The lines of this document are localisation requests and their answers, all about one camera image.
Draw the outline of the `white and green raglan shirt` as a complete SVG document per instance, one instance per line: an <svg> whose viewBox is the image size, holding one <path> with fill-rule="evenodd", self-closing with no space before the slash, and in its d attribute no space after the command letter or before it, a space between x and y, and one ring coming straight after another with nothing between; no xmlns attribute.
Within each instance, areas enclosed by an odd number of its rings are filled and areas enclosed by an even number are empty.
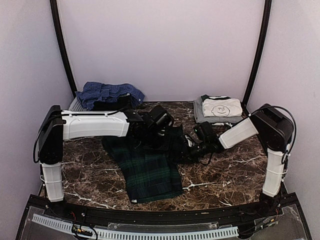
<svg viewBox="0 0 320 240"><path fill-rule="evenodd" d="M237 98L229 96L202 95L202 113L204 117L240 117L243 109Z"/></svg>

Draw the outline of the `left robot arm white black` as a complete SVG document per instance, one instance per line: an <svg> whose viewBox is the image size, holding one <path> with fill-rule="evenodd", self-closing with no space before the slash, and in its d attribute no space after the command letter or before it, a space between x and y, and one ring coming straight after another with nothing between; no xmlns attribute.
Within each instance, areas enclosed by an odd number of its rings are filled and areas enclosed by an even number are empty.
<svg viewBox="0 0 320 240"><path fill-rule="evenodd" d="M33 161L42 170L42 182L51 210L67 218L70 206L63 201L63 142L84 137L133 137L152 149L165 142L166 130L174 119L161 105L151 111L137 113L133 109L116 111L70 111L53 105L38 131L33 145Z"/></svg>

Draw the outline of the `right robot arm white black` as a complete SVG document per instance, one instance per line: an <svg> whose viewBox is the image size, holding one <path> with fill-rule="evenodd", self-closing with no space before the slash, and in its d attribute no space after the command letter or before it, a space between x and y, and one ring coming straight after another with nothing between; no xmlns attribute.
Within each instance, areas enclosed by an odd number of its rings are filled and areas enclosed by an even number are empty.
<svg viewBox="0 0 320 240"><path fill-rule="evenodd" d="M283 107L264 104L221 135L216 134L209 122L199 123L194 132L200 142L196 143L189 135L184 135L184 146L177 163L197 163L205 155L222 153L252 136L259 136L267 155L262 194L274 198L280 192L288 171L289 156L297 135L293 115L285 116L282 110Z"/></svg>

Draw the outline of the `dark green plaid garment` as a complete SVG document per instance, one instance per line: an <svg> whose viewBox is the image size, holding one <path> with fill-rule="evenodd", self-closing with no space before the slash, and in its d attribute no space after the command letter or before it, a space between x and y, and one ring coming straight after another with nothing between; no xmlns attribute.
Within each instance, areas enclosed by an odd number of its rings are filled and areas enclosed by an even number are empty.
<svg viewBox="0 0 320 240"><path fill-rule="evenodd" d="M132 204L149 203L182 195L183 187L175 160L183 150L183 126L168 130L167 150L148 149L132 137L104 136L103 149L117 163Z"/></svg>

